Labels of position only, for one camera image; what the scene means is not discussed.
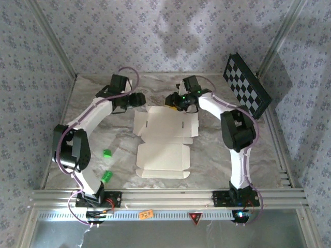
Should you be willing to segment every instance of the gray marble table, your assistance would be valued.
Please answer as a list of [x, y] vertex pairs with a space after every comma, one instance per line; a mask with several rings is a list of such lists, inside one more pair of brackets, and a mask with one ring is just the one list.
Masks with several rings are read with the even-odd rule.
[[[167, 73], [143, 74], [137, 92], [146, 96], [147, 105], [163, 106], [167, 95], [176, 90], [175, 84], [188, 75]], [[217, 86], [216, 95], [238, 104], [221, 75], [206, 75]], [[65, 123], [76, 118], [89, 106], [94, 95], [109, 82], [110, 76], [78, 77], [74, 86]], [[211, 89], [208, 83], [199, 82]], [[143, 141], [132, 133], [134, 110], [105, 118], [89, 137], [92, 158], [89, 166], [98, 177], [105, 170], [113, 172], [106, 188], [228, 188], [231, 176], [230, 153], [222, 141], [221, 123], [206, 111], [199, 111], [199, 136], [193, 138], [191, 150], [191, 174], [186, 179], [146, 179], [136, 175], [137, 147]], [[268, 126], [262, 117], [259, 121], [260, 139], [253, 147], [250, 171], [253, 184], [258, 188], [281, 187], [274, 144]], [[103, 157], [103, 150], [110, 149], [113, 157]], [[50, 165], [46, 188], [74, 188], [72, 178], [61, 173], [55, 163]]]

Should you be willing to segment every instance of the black and white checkerboard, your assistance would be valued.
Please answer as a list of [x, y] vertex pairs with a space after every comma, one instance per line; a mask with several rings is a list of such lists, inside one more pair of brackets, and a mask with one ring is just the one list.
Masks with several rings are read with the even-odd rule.
[[230, 55], [223, 77], [240, 104], [259, 119], [271, 98], [238, 53]]

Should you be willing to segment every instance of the patterned wallpaper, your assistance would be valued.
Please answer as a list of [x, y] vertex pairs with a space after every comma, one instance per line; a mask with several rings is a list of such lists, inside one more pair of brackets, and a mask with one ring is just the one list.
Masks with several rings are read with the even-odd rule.
[[308, 1], [265, 77], [287, 154], [331, 247], [331, 3]]
[[1, 1], [0, 7], [0, 247], [13, 247], [72, 79], [25, 2]]
[[239, 52], [256, 71], [291, 1], [39, 1], [77, 73], [221, 72]]

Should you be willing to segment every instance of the purple cable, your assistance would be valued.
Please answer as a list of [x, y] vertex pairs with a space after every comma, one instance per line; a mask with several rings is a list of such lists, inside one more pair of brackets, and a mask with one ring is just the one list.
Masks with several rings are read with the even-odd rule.
[[252, 148], [258, 142], [258, 140], [259, 140], [260, 130], [259, 130], [258, 123], [257, 123], [257, 121], [247, 111], [242, 110], [241, 108], [239, 108], [237, 106], [234, 106], [234, 105], [231, 105], [231, 104], [229, 104], [227, 102], [222, 102], [222, 101], [218, 100], [217, 98], [214, 98], [214, 92], [216, 91], [216, 86], [215, 86], [215, 84], [211, 80], [207, 79], [204, 76], [200, 76], [200, 75], [197, 75], [196, 77], [207, 80], [213, 86], [214, 91], [212, 91], [212, 98], [217, 103], [221, 104], [222, 106], [229, 107], [231, 109], [236, 109], [236, 110], [242, 112], [243, 114], [247, 115], [251, 119], [251, 121], [253, 122], [253, 124], [254, 124], [255, 130], [256, 130], [256, 137], [253, 140], [252, 144], [250, 144], [248, 147], [245, 148], [245, 150], [244, 150], [244, 161], [243, 161], [245, 180], [248, 183], [248, 185], [251, 186], [251, 188], [257, 192], [257, 194], [259, 196], [259, 199], [261, 200], [261, 209], [260, 209], [260, 212], [259, 212], [258, 216], [256, 216], [254, 220], [252, 220], [252, 221], [250, 221], [250, 222], [247, 223], [247, 224], [252, 224], [252, 223], [254, 223], [255, 221], [257, 221], [260, 218], [260, 216], [262, 214], [262, 211], [263, 211], [263, 197], [261, 195], [261, 192], [248, 180], [248, 175], [247, 175], [247, 151], [248, 151], [249, 148]]
[[132, 68], [132, 67], [122, 67], [122, 68], [120, 68], [120, 69], [118, 70], [118, 72], [120, 72], [120, 71], [122, 71], [122, 70], [124, 70], [124, 69], [130, 69], [130, 70], [132, 70], [132, 71], [135, 72], [135, 74], [136, 74], [136, 76], [137, 76], [137, 83], [136, 83], [136, 85], [135, 85], [133, 88], [131, 88], [131, 90], [128, 91], [128, 92], [125, 92], [125, 93], [123, 93], [123, 94], [119, 94], [119, 95], [116, 95], [116, 96], [106, 97], [106, 98], [104, 98], [104, 99], [98, 101], [95, 105], [91, 106], [91, 107], [90, 107], [90, 108], [84, 113], [84, 115], [83, 115], [81, 118], [78, 119], [77, 122], [75, 122], [74, 124], [72, 124], [71, 126], [69, 126], [69, 127], [63, 132], [62, 136], [60, 137], [60, 140], [58, 141], [57, 148], [56, 148], [56, 163], [58, 164], [58, 167], [60, 168], [60, 170], [61, 170], [64, 174], [66, 174], [66, 175], [71, 175], [71, 176], [75, 179], [75, 181], [76, 181], [76, 183], [79, 185], [79, 187], [81, 188], [79, 191], [75, 192], [74, 194], [72, 194], [72, 195], [69, 197], [69, 200], [68, 200], [68, 209], [69, 209], [69, 211], [71, 212], [71, 214], [72, 214], [72, 215], [73, 215], [73, 216], [74, 216], [74, 217], [75, 217], [80, 223], [82, 223], [82, 224], [84, 224], [84, 225], [88, 225], [88, 226], [89, 226], [89, 224], [86, 223], [86, 222], [84, 222], [84, 221], [82, 221], [81, 219], [79, 219], [79, 218], [78, 218], [78, 217], [72, 212], [72, 210], [71, 210], [71, 208], [70, 208], [70, 201], [71, 201], [71, 199], [73, 198], [73, 196], [75, 196], [75, 195], [77, 195], [77, 194], [79, 194], [79, 193], [82, 193], [83, 190], [84, 190], [84, 187], [83, 187], [82, 182], [77, 178], [77, 176], [73, 173], [73, 171], [72, 171], [72, 172], [67, 172], [66, 169], [63, 167], [63, 165], [62, 165], [62, 163], [61, 163], [61, 160], [60, 160], [61, 146], [62, 146], [62, 142], [63, 142], [64, 137], [70, 132], [70, 130], [73, 129], [75, 126], [77, 126], [80, 122], [82, 122], [82, 121], [86, 118], [86, 116], [88, 116], [89, 113], [90, 113], [90, 112], [91, 112], [96, 106], [98, 106], [99, 104], [101, 104], [101, 103], [103, 103], [103, 102], [105, 102], [105, 101], [113, 100], [113, 99], [116, 99], [116, 98], [119, 98], [119, 97], [124, 97], [124, 96], [129, 95], [129, 94], [131, 94], [132, 92], [135, 91], [135, 89], [136, 89], [136, 88], [138, 87], [138, 85], [139, 85], [139, 80], [140, 80], [140, 78], [139, 78], [139, 74], [138, 74], [138, 72], [136, 71], [136, 69], [134, 69], [134, 68]]

